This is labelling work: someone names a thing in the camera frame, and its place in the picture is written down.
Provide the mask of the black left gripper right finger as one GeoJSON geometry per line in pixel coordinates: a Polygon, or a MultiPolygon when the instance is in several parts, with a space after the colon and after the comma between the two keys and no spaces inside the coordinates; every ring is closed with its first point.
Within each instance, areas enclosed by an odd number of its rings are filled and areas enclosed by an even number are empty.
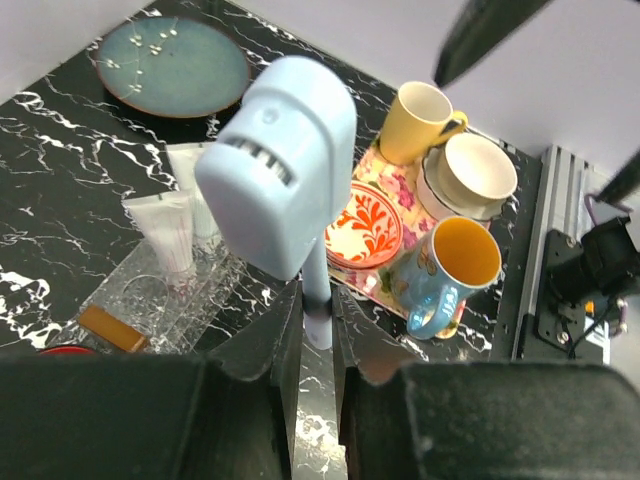
{"type": "Polygon", "coordinates": [[[576,362],[424,362],[335,289],[339,441],[352,479],[635,479],[639,395],[576,362]]]}

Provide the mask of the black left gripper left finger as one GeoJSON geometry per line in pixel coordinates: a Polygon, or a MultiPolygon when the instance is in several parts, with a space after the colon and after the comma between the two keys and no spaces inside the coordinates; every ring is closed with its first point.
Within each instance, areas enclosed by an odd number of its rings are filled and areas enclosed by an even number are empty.
{"type": "Polygon", "coordinates": [[[1,361],[5,479],[288,479],[302,291],[205,354],[1,361]]]}

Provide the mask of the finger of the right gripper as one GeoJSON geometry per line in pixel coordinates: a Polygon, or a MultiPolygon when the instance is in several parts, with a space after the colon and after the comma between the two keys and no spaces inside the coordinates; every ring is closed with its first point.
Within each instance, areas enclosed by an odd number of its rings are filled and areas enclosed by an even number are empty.
{"type": "Polygon", "coordinates": [[[640,184],[640,150],[609,181],[597,195],[598,202],[618,204],[633,194],[640,184]]]}
{"type": "Polygon", "coordinates": [[[462,8],[441,46],[434,71],[447,86],[549,4],[547,0],[473,0],[462,8]]]}

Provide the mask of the red cup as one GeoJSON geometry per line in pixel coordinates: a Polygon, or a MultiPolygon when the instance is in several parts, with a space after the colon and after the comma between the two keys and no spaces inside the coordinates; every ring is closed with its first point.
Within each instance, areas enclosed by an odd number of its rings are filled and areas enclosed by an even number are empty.
{"type": "Polygon", "coordinates": [[[96,351],[79,345],[60,345],[45,348],[39,351],[40,355],[76,355],[76,354],[95,354],[96,351]]]}

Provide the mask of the clear acrylic toothbrush holder rack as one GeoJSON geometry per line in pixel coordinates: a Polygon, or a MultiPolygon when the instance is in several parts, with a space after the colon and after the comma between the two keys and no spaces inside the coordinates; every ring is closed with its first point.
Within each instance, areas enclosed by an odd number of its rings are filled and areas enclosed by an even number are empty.
{"type": "Polygon", "coordinates": [[[195,244],[191,267],[165,273],[143,240],[86,299],[81,310],[97,307],[141,333],[146,350],[187,353],[223,309],[247,264],[217,235],[195,244]]]}

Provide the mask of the white toothpaste tube red cap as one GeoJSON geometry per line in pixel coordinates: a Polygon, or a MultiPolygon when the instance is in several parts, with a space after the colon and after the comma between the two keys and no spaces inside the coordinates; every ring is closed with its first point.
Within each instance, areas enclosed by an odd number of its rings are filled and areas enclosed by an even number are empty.
{"type": "Polygon", "coordinates": [[[153,249],[171,291],[183,296],[195,275],[190,190],[168,191],[122,201],[153,249]]]}

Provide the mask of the white toothbrush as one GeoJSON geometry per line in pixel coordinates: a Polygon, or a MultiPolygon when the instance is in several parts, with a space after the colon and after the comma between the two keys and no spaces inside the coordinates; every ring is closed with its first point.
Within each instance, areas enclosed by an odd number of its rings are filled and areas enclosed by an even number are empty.
{"type": "Polygon", "coordinates": [[[319,350],[332,345],[324,234],[350,200],[356,129],[339,77],[285,56],[256,78],[195,166],[229,250],[278,280],[302,277],[304,329],[319,350]]]}

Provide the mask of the white toothpaste tube black cap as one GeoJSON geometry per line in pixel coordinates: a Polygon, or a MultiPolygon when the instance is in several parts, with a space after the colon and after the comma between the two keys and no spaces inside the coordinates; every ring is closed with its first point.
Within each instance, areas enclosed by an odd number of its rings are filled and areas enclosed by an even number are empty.
{"type": "Polygon", "coordinates": [[[178,189],[191,194],[193,231],[200,245],[209,243],[219,234],[219,228],[195,179],[195,165],[210,145],[211,142],[198,142],[166,146],[178,189]]]}

